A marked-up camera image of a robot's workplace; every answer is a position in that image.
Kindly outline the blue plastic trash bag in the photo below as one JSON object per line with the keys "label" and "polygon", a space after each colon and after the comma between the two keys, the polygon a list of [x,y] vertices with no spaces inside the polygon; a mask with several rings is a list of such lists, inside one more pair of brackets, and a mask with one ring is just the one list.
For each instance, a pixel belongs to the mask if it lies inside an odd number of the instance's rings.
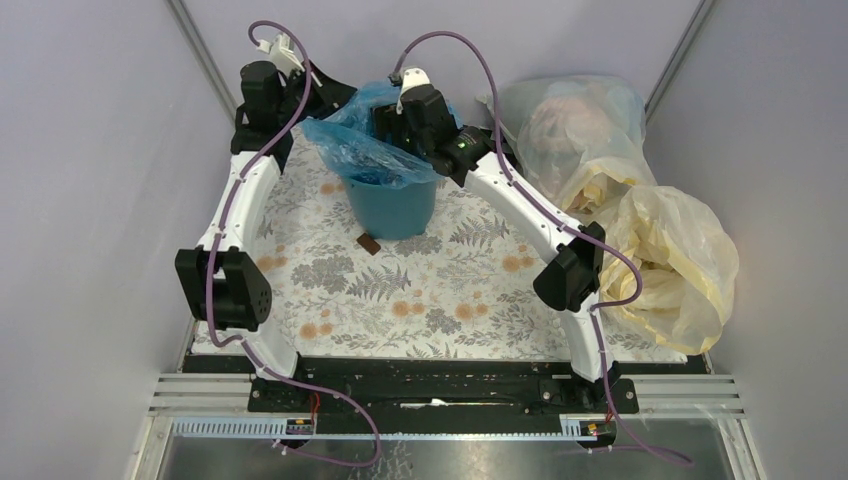
{"label": "blue plastic trash bag", "polygon": [[438,182],[442,176],[428,162],[376,138],[371,110],[394,108],[399,93],[387,80],[367,83],[338,111],[325,119],[306,118],[300,129],[325,166],[341,177],[392,189]]}

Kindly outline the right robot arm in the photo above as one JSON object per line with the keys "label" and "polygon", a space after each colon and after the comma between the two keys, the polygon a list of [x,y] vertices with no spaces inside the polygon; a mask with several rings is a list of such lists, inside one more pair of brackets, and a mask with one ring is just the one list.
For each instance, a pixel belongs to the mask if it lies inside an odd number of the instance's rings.
{"label": "right robot arm", "polygon": [[379,140],[429,163],[435,173],[486,201],[533,246],[545,265],[533,290],[559,312],[572,370],[581,377],[573,386],[575,402],[589,412],[601,410],[614,393],[604,376],[609,370],[602,357],[604,338],[590,314],[599,299],[603,228],[581,225],[524,184],[519,172],[498,157],[489,134],[457,126],[432,85],[393,87],[372,112]]}

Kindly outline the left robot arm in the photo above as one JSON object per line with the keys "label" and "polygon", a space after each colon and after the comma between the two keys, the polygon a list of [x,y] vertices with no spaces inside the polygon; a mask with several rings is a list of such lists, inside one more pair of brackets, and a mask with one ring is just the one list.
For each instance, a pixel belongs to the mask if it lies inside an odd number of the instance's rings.
{"label": "left robot arm", "polygon": [[304,73],[269,61],[245,65],[240,78],[243,101],[234,115],[221,200],[197,246],[177,252],[175,268],[191,314],[206,324],[212,343],[239,346],[258,376],[275,380],[272,398],[296,411],[309,401],[311,387],[295,374],[297,349],[267,324],[273,292],[253,242],[293,147],[291,127],[327,118],[357,90],[318,67]]}

